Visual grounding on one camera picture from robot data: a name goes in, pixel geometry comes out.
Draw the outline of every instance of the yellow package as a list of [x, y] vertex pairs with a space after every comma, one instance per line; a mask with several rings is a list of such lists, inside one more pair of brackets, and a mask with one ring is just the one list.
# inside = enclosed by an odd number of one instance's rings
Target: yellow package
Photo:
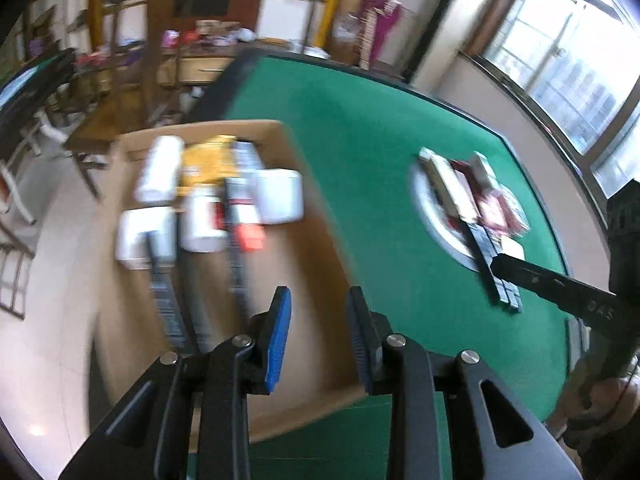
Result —
[[238, 176], [231, 149], [234, 136], [218, 135], [182, 152], [180, 188], [185, 196], [197, 184], [220, 184], [224, 178]]

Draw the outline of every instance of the metal bolt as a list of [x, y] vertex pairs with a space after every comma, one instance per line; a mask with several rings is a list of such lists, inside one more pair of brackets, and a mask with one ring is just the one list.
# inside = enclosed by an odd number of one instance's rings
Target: metal bolt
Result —
[[460, 358], [468, 365], [474, 365], [480, 360], [478, 352], [474, 350], [465, 350], [460, 354]]
[[160, 356], [160, 362], [163, 365], [175, 365], [178, 361], [178, 354], [175, 352], [165, 352]]
[[246, 348], [252, 342], [252, 339], [247, 334], [237, 335], [235, 338], [231, 340], [234, 346], [238, 348]]
[[406, 339], [401, 334], [391, 334], [387, 336], [386, 342], [389, 346], [395, 346], [396, 348], [401, 348], [406, 345]]

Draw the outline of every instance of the triangular cutout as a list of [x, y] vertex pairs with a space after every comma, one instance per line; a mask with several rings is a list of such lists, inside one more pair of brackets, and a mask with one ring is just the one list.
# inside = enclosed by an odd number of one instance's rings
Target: triangular cutout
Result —
[[498, 446], [511, 447], [531, 440], [533, 430], [495, 384], [484, 381], [480, 387]]
[[158, 388], [153, 381], [147, 381], [118, 414], [106, 431], [106, 436], [124, 446], [141, 447], [145, 443], [146, 432], [151, 420]]

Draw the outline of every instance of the tiled floor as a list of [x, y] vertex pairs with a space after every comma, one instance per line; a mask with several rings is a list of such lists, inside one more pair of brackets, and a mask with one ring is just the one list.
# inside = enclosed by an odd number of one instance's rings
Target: tiled floor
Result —
[[18, 186], [38, 223], [7, 218], [35, 246], [24, 321], [0, 312], [0, 416], [44, 480], [57, 479], [88, 435], [88, 368], [95, 311], [82, 255], [97, 205], [70, 158], [44, 140]]

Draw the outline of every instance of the green table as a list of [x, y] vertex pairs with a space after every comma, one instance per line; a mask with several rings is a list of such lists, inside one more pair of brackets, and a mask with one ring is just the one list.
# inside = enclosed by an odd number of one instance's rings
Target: green table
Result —
[[[477, 273], [443, 251], [418, 218], [408, 168], [420, 147], [448, 158], [484, 153], [532, 227], [530, 262], [566, 272], [536, 193], [504, 140], [407, 89], [303, 58], [236, 60], [188, 118], [285, 123], [330, 209], [354, 283], [371, 310], [426, 349], [476, 350], [540, 419], [566, 378], [566, 315], [521, 290], [524, 312], [489, 304]], [[390, 398], [372, 397], [305, 428], [251, 446], [254, 479], [383, 479]], [[446, 434], [442, 468], [450, 476]]]

